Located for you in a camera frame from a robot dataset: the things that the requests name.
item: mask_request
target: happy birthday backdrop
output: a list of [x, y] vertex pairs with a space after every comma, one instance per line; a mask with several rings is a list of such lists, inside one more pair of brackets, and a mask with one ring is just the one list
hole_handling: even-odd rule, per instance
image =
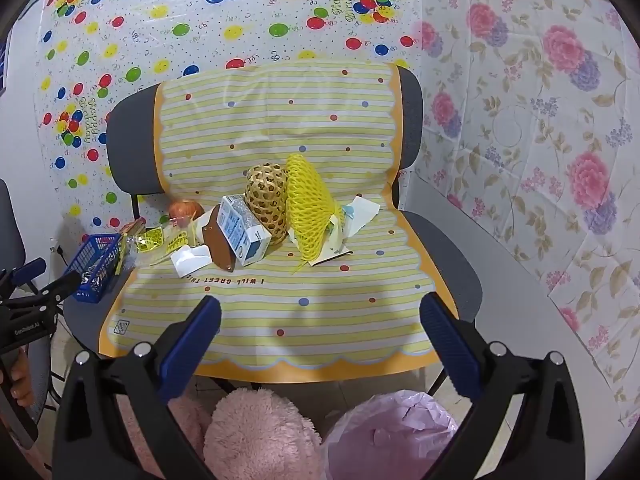
[[[419, 78], [421, 16], [421, 0], [44, 0], [34, 100], [71, 235], [132, 218], [107, 160], [119, 101], [203, 70], [289, 59], [384, 60]], [[140, 197], [150, 225], [164, 206]]]

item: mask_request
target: brown object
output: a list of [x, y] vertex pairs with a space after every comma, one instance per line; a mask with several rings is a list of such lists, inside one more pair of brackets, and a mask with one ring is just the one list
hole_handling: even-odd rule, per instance
[[225, 235], [222, 234], [218, 222], [218, 211], [220, 204], [213, 208], [209, 223], [202, 228], [202, 238], [204, 244], [209, 248], [211, 259], [222, 270], [234, 271], [236, 265], [236, 255], [231, 250]]
[[252, 167], [246, 174], [244, 201], [271, 233], [269, 244], [283, 241], [287, 236], [287, 172], [268, 162]]
[[187, 217], [195, 220], [204, 215], [204, 209], [195, 200], [178, 200], [169, 206], [169, 218]]

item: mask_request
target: yellow striped mat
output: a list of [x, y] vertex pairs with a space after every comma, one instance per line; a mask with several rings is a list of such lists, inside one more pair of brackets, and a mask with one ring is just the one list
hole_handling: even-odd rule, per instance
[[156, 161], [164, 190], [205, 208], [242, 193], [249, 167], [302, 152], [334, 198], [356, 194], [378, 216], [347, 241], [353, 254], [300, 268], [287, 239], [233, 273], [207, 266], [178, 278], [172, 264], [137, 269], [100, 334], [116, 356], [155, 341], [204, 294], [222, 326], [198, 373], [264, 383], [341, 380], [436, 360], [420, 298], [453, 300], [429, 255], [393, 207], [402, 144], [398, 69], [370, 62], [282, 63], [187, 76], [156, 95]]

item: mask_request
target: blue plastic basket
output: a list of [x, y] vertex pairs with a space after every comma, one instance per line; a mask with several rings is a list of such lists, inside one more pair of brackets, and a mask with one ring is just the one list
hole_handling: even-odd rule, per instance
[[83, 283], [74, 293], [78, 301], [85, 303], [98, 303], [102, 297], [105, 287], [111, 281], [118, 263], [120, 253], [120, 234], [90, 235], [89, 239], [82, 244], [80, 250], [71, 260], [66, 268], [66, 272], [76, 270], [81, 276], [95, 262], [94, 271], [91, 273], [89, 281]]

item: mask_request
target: rattan ball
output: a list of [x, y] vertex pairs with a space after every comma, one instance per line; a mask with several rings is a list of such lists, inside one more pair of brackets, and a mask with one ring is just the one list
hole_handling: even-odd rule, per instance
[[271, 233], [270, 244], [287, 236], [287, 172], [279, 164], [266, 162], [246, 174], [244, 201]]

